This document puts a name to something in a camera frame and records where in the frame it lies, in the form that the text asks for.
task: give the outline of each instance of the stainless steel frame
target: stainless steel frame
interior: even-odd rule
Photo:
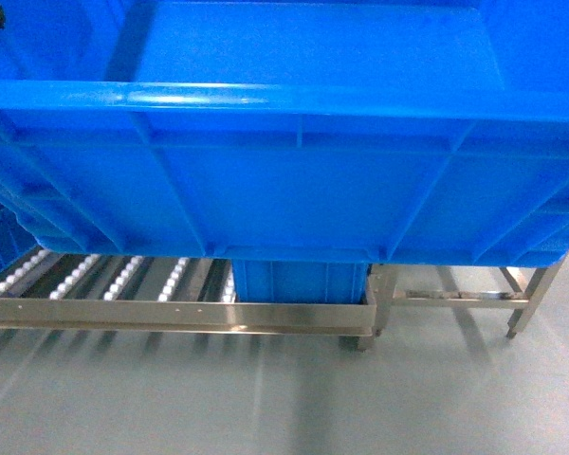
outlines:
[[[393,305],[514,310],[508,337],[521,332],[560,265],[526,282],[501,268],[512,292],[396,290],[401,266],[374,265],[362,305],[236,301],[229,263],[189,258],[88,257],[36,252],[0,276],[0,328],[146,330],[198,333],[322,334],[371,348]]]

